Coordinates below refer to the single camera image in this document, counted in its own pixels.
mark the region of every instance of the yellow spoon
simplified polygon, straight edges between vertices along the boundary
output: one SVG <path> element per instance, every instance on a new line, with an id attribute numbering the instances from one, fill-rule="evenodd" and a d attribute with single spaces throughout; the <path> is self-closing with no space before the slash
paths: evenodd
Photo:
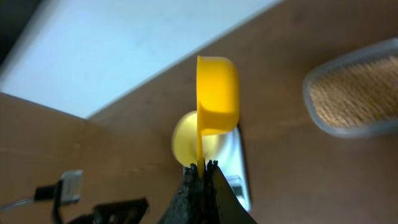
<path id="1" fill-rule="evenodd" d="M 228 133 L 239 120 L 238 74 L 227 58 L 198 56 L 197 113 L 198 173 L 203 177 L 202 136 Z"/>

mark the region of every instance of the container of grain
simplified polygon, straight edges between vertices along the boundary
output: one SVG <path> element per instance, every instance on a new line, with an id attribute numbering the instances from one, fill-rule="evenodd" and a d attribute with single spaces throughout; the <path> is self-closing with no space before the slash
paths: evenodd
<path id="1" fill-rule="evenodd" d="M 323 64 L 303 84 L 319 128 L 344 138 L 398 130 L 398 39 Z"/>

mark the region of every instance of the yellow scoop bowl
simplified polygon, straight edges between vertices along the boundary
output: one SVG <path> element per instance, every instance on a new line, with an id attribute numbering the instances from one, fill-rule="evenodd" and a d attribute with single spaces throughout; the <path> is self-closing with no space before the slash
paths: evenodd
<path id="1" fill-rule="evenodd" d="M 223 57 L 200 57 L 197 62 L 197 159 L 205 171 L 202 136 L 232 131 L 239 120 L 239 80 L 235 66 Z"/>

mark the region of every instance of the brown table surface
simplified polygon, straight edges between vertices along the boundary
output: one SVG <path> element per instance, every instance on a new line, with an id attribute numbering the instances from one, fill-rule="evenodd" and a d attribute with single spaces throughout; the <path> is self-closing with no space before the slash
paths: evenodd
<path id="1" fill-rule="evenodd" d="M 250 214 L 258 223 L 397 223 L 398 137 L 330 136 L 302 97 L 311 69 L 394 37 L 396 21 L 398 1 L 286 0 L 187 57 L 90 119 L 73 151 L 73 167 L 85 170 L 83 198 L 65 217 L 146 196 L 142 222 L 160 218 L 181 180 L 171 137 L 195 110 L 200 54 L 228 57 L 238 68 Z"/>

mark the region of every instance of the plastic container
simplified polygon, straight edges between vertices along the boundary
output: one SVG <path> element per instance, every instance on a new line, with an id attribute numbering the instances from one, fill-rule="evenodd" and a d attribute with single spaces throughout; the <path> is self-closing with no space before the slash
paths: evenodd
<path id="1" fill-rule="evenodd" d="M 304 80 L 303 95 L 305 104 L 308 108 L 311 118 L 315 124 L 325 132 L 341 137 L 341 138 L 355 138 L 363 136 L 372 136 L 375 134 L 390 133 L 398 130 L 398 119 L 390 121 L 380 121 L 378 123 L 369 124 L 360 128 L 334 128 L 324 123 L 317 115 L 312 100 L 309 94 L 309 86 L 312 81 L 320 76 L 328 75 L 338 69 L 356 65 L 359 63 L 372 62 L 380 60 L 389 56 L 398 57 L 398 39 L 390 39 L 380 42 L 378 44 L 365 47 L 363 49 L 351 52 L 342 57 L 334 59 L 330 62 L 324 63 L 319 67 L 313 69 Z"/>

